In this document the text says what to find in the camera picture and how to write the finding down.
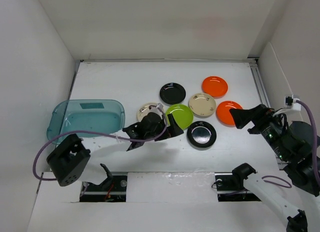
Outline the black plate with rim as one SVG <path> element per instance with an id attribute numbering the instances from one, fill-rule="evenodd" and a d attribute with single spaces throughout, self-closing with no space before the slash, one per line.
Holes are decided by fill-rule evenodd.
<path id="1" fill-rule="evenodd" d="M 210 123 L 206 121 L 196 121 L 187 129 L 186 137 L 193 148 L 206 150 L 216 142 L 217 132 Z"/>

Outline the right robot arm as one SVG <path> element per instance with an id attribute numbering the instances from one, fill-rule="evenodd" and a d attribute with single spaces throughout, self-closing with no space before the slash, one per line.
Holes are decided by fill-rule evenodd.
<path id="1" fill-rule="evenodd" d="M 284 171 L 290 182 L 283 188 L 296 188 L 303 209 L 277 193 L 270 175 L 260 175 L 251 165 L 243 163 L 232 170 L 231 183 L 240 191 L 249 191 L 259 198 L 281 221 L 288 232 L 318 232 L 320 230 L 320 158 L 317 156 L 319 137 L 309 107 L 300 100 L 310 124 L 293 121 L 288 124 L 286 110 L 275 111 L 260 104 L 252 109 L 229 110 L 237 129 L 252 122 L 247 131 L 262 135 L 278 158 L 286 162 Z"/>

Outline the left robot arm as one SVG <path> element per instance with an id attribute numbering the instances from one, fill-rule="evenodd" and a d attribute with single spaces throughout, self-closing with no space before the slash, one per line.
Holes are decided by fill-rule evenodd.
<path id="1" fill-rule="evenodd" d="M 73 130 L 61 134 L 64 139 L 47 156 L 54 180 L 61 187 L 76 181 L 95 185 L 107 191 L 114 183 L 114 176 L 106 166 L 106 156 L 116 152 L 128 152 L 151 143 L 180 136 L 184 130 L 179 127 L 173 115 L 166 115 L 156 109 L 149 112 L 140 122 L 122 128 L 115 133 L 87 130 Z"/>

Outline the teal plastic bin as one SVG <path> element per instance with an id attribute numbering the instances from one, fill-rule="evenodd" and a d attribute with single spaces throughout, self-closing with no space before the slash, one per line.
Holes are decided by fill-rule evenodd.
<path id="1" fill-rule="evenodd" d="M 53 110 L 46 137 L 70 131 L 113 134 L 125 126 L 123 105 L 113 99 L 71 99 L 59 103 Z"/>

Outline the green plate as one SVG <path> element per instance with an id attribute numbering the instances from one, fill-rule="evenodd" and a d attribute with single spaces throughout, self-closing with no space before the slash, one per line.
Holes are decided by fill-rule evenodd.
<path id="1" fill-rule="evenodd" d="M 194 114 L 192 110 L 184 104 L 171 105 L 165 112 L 166 117 L 173 115 L 173 118 L 177 125 L 182 129 L 187 129 L 194 120 Z"/>

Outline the orange plate lower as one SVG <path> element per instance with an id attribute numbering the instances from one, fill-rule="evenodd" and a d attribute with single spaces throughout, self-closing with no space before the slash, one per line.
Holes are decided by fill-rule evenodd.
<path id="1" fill-rule="evenodd" d="M 230 113 L 230 109 L 243 109 L 243 107 L 235 101 L 226 100 L 221 102 L 216 108 L 216 116 L 221 123 L 226 126 L 234 127 L 235 122 Z"/>

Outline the orange plate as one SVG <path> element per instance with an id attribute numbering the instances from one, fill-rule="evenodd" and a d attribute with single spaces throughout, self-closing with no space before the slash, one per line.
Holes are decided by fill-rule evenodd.
<path id="1" fill-rule="evenodd" d="M 230 113 L 230 109 L 243 109 L 243 107 L 235 101 L 226 100 L 221 102 L 216 108 L 216 116 L 221 123 L 226 126 L 234 127 L 235 122 Z"/>
<path id="2" fill-rule="evenodd" d="M 209 76 L 202 82 L 203 92 L 214 98 L 223 97 L 228 89 L 227 82 L 219 76 Z"/>

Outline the beige plate with flowers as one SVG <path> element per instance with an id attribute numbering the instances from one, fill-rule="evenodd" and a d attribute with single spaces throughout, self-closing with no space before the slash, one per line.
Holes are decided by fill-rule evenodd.
<path id="1" fill-rule="evenodd" d="M 211 95 L 201 92 L 189 98 L 188 106 L 195 115 L 209 117 L 215 113 L 217 103 Z"/>

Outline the beige plate with black patch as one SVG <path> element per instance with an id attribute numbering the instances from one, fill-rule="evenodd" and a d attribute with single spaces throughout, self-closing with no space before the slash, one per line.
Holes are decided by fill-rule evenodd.
<path id="1" fill-rule="evenodd" d="M 161 116 L 161 112 L 156 108 L 157 106 L 157 103 L 155 102 L 148 102 L 144 105 L 142 105 L 137 113 L 136 113 L 136 116 L 137 116 L 137 121 L 138 122 L 141 122 L 143 120 L 143 118 L 145 116 L 147 116 L 149 113 L 156 113 L 158 116 Z"/>

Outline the orange plate upper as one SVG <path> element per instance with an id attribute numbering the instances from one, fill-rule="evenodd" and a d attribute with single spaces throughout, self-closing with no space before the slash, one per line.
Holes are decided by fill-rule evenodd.
<path id="1" fill-rule="evenodd" d="M 214 98 L 223 97 L 228 89 L 227 82 L 219 76 L 209 76 L 202 82 L 203 92 Z"/>

